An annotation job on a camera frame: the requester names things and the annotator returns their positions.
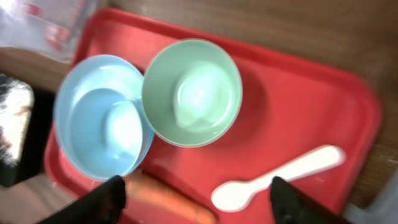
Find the rice and food scraps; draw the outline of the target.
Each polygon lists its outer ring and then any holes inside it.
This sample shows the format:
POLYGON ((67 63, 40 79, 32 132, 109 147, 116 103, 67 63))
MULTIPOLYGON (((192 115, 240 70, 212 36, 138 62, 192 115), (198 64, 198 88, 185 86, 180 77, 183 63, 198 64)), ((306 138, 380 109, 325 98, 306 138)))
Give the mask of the rice and food scraps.
POLYGON ((33 105, 30 85, 1 75, 1 162, 7 166, 19 163, 33 105))

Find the light blue plate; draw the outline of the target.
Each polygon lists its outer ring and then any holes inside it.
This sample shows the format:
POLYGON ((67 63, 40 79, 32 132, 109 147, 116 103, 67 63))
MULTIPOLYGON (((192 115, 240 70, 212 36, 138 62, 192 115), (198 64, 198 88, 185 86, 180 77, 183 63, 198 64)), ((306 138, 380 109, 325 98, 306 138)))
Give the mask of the light blue plate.
POLYGON ((95 55, 82 60, 72 68, 56 95, 53 112, 58 144, 72 165, 69 153, 65 152, 64 147, 67 145, 69 119, 78 100, 95 89, 112 89, 130 100, 138 101, 144 116, 143 81, 142 73, 135 66, 114 55, 95 55))

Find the light blue bowl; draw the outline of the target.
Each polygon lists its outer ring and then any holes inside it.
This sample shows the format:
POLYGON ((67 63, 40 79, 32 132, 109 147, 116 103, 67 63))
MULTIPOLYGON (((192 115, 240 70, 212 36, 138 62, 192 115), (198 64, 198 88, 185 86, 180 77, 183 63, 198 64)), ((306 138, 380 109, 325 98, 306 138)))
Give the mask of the light blue bowl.
POLYGON ((89 91, 78 100, 67 134, 64 150, 70 161, 97 180, 137 169, 154 138, 139 102, 107 88, 89 91))

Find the mint green bowl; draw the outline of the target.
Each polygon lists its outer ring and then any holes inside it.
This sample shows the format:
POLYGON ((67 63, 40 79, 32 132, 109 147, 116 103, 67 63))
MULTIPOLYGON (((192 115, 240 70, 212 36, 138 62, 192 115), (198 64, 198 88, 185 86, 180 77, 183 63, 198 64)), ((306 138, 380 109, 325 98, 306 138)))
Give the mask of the mint green bowl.
POLYGON ((235 122, 242 100, 237 65, 207 40, 170 44, 144 74, 146 120, 158 137, 175 146, 202 147, 222 137, 235 122))

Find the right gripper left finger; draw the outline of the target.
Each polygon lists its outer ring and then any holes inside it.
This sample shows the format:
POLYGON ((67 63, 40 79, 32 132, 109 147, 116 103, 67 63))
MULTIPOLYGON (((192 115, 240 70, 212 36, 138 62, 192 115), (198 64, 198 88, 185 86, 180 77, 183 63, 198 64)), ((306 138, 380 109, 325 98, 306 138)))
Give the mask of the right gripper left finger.
POLYGON ((125 207, 126 184, 115 175, 39 224, 113 224, 119 221, 125 207))

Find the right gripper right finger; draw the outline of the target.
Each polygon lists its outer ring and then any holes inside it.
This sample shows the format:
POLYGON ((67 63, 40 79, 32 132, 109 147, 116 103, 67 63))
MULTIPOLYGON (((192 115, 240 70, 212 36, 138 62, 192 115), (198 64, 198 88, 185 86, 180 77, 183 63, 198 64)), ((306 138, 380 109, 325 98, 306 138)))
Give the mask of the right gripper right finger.
POLYGON ((270 201, 276 224, 350 224, 281 177, 274 177, 270 201))

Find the red sauce packet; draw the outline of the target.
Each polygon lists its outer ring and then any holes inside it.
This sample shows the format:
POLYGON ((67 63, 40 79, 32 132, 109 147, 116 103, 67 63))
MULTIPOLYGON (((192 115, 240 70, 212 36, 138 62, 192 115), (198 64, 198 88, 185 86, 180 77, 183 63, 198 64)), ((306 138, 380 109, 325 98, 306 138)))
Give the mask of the red sauce packet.
POLYGON ((44 22, 44 39, 60 52, 77 33, 88 5, 88 0, 32 0, 25 4, 25 11, 44 22))

